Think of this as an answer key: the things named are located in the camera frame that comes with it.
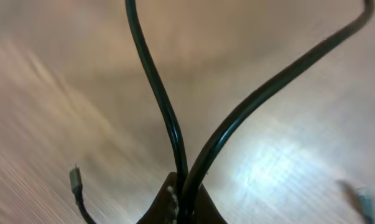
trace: dark brown object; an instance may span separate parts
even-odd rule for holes
[[[159,193],[155,197],[152,205],[146,214],[138,221],[137,224],[158,223],[163,224],[169,217],[169,205],[172,203],[172,196],[167,190],[168,186],[174,186],[177,180],[177,174],[171,172],[164,184],[162,185]],[[195,200],[195,214],[190,220],[191,224],[224,224],[226,221],[219,214],[212,202],[211,197],[205,190],[204,185],[201,185]]]

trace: wood grain surface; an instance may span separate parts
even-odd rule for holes
[[[360,0],[141,0],[189,164],[261,83],[353,20]],[[0,0],[0,223],[135,223],[175,170],[122,0]],[[204,183],[229,223],[361,223],[375,194],[375,16],[235,132]]]

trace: power cord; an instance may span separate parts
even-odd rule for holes
[[[187,159],[182,132],[180,130],[174,109],[170,104],[165,87],[162,84],[161,78],[154,65],[149,48],[144,40],[142,27],[140,26],[139,18],[137,16],[136,2],[135,0],[125,0],[125,5],[133,41],[135,42],[142,66],[144,71],[146,71],[147,79],[149,80],[162,116],[164,117],[170,142],[172,144],[172,148],[174,149],[174,158],[177,171],[177,194],[180,195],[182,194],[183,185],[188,175]]]
[[[356,20],[320,42],[294,63],[265,82],[229,114],[206,142],[187,176],[180,196],[178,221],[183,220],[184,216],[192,214],[194,201],[205,174],[238,126],[266,100],[283,89],[336,46],[359,31],[373,15],[374,8],[374,0],[364,0],[364,12]]]
[[[75,167],[70,171],[70,182],[71,190],[75,197],[75,203],[78,206],[83,219],[87,224],[96,224],[83,204],[81,172],[78,167]]]

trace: black cord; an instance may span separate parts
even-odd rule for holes
[[[88,211],[83,204],[83,196],[82,196],[82,180],[81,180],[81,173],[78,167],[75,167],[70,171],[70,182],[71,182],[71,190],[75,197],[75,203],[78,206],[80,213],[87,224],[96,224],[93,221],[92,217],[89,215]]]
[[[294,63],[265,82],[265,84],[252,92],[229,114],[206,142],[187,176],[179,202],[179,218],[193,212],[195,197],[205,174],[238,126],[271,96],[297,78],[348,37],[359,31],[371,18],[374,8],[374,0],[364,0],[364,12],[356,20],[320,42]]]
[[[167,127],[170,143],[174,149],[174,157],[177,171],[177,192],[178,195],[182,193],[182,188],[185,179],[188,175],[187,159],[185,146],[183,143],[182,132],[180,130],[177,118],[175,116],[172,105],[170,104],[167,92],[161,82],[161,78],[154,65],[154,61],[144,40],[143,31],[137,16],[135,0],[125,0],[126,14],[131,28],[133,40],[139,53],[144,71],[146,71],[152,91],[160,107],[162,116],[164,117],[165,125]]]

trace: cable end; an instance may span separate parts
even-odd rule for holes
[[[75,166],[75,168],[70,171],[70,183],[71,190],[74,194],[82,191],[81,172],[80,168],[78,168],[77,166]]]

